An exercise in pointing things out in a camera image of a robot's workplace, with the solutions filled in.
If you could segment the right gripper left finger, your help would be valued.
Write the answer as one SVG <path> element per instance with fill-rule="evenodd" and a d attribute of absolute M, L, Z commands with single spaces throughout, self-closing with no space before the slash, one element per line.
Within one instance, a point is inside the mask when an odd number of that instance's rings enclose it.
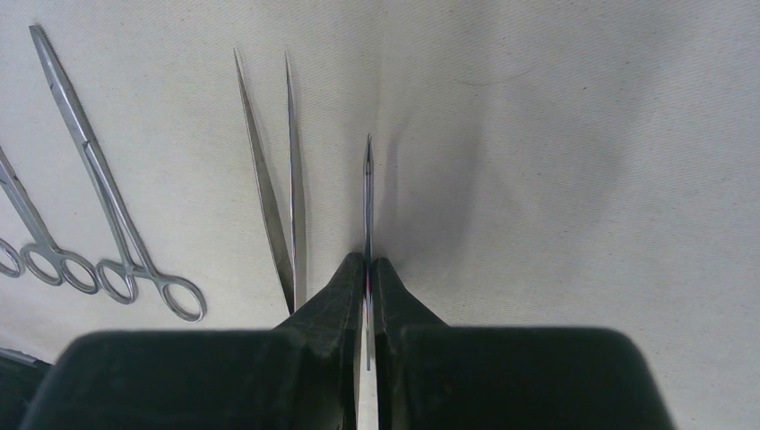
<path fill-rule="evenodd" d="M 52 367 L 23 429 L 353 429 L 363 258 L 270 330 L 101 331 Z"/>

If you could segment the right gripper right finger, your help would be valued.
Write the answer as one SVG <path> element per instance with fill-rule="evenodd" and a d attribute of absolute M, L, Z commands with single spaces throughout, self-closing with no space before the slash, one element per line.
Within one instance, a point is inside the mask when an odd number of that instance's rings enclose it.
<path fill-rule="evenodd" d="M 599 327 L 451 326 L 371 269 L 383 429 L 671 429 L 638 347 Z"/>

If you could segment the steel tweezers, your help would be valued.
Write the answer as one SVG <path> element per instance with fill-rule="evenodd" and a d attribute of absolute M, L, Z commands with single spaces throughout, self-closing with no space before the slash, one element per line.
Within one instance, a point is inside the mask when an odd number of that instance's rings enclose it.
<path fill-rule="evenodd" d="M 307 301 L 307 206 L 297 103 L 289 56 L 284 56 L 289 155 L 288 200 L 284 202 L 272 181 L 264 154 L 254 104 L 246 88 L 242 56 L 236 48 L 233 55 L 263 226 L 288 312 L 294 314 Z"/>
<path fill-rule="evenodd" d="M 363 159 L 363 233 L 364 233 L 364 311 L 365 311 L 365 337 L 367 341 L 366 369 L 372 369 L 374 355 L 374 328 L 373 328 L 373 298 L 372 276 L 370 273 L 373 261 L 373 227 L 374 227 L 374 158 L 372 150 L 372 136 L 367 136 L 365 156 Z"/>

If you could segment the beige cloth wrap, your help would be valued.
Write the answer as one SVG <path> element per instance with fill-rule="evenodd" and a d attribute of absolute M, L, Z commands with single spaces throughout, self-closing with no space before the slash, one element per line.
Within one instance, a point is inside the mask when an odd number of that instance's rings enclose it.
<path fill-rule="evenodd" d="M 307 293 L 362 246 L 451 325 L 590 325 L 645 355 L 679 429 L 759 426 L 756 1 L 4 1 L 1 146 L 57 243 L 117 248 L 46 84 L 40 25 L 161 272 L 200 330 L 288 315 L 238 92 Z"/>

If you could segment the short steel scissors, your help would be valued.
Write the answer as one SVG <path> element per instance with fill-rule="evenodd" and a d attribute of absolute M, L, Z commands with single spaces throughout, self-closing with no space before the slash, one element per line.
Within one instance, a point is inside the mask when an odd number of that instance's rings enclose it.
<path fill-rule="evenodd" d="M 18 251 L 25 267 L 39 280 L 50 286 L 61 286 L 68 283 L 84 294 L 97 294 L 99 282 L 94 267 L 79 254 L 58 246 L 3 151 L 1 151 L 1 187 L 34 240 L 32 244 L 25 245 Z M 34 262 L 33 254 L 37 254 L 46 261 L 56 274 L 50 275 L 40 269 Z M 73 262 L 81 267 L 91 280 L 77 279 L 75 273 L 67 266 L 68 262 Z"/>

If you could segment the long steel forceps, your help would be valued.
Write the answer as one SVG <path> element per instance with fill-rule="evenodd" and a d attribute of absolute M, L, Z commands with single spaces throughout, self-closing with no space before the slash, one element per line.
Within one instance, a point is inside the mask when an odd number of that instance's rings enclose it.
<path fill-rule="evenodd" d="M 3 255 L 10 263 L 10 264 L 5 264 L 4 262 L 1 262 L 1 273 L 9 278 L 13 278 L 13 279 L 20 278 L 20 276 L 22 276 L 25 273 L 26 267 L 19 253 L 16 251 L 15 248 L 13 248 L 9 243 L 4 241 L 3 239 L 0 240 L 0 244 L 1 244 L 1 255 Z"/>

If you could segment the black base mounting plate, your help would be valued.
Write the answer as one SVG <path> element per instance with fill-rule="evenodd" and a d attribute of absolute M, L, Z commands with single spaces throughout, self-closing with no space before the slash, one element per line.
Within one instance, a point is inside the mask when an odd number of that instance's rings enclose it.
<path fill-rule="evenodd" d="M 1 428 L 17 429 L 51 364 L 1 349 Z"/>

